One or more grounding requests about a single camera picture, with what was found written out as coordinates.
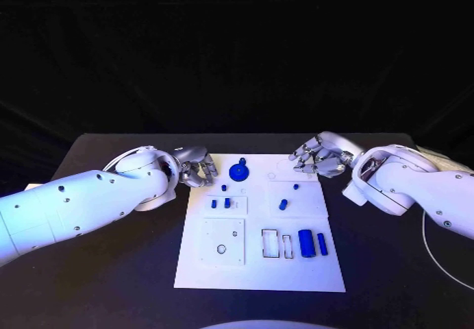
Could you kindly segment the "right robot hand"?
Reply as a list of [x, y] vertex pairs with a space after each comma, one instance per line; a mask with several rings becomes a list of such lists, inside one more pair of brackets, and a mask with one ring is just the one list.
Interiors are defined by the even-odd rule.
[[333, 178], [354, 167], [363, 154], [364, 149], [353, 141], [324, 131], [301, 144], [288, 160], [297, 161], [295, 172], [317, 173]]

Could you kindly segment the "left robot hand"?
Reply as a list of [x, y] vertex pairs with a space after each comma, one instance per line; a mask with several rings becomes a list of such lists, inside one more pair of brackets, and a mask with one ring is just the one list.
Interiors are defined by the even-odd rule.
[[203, 146], [179, 147], [171, 155], [180, 169], [180, 183], [193, 188], [212, 186], [217, 169], [207, 149]]

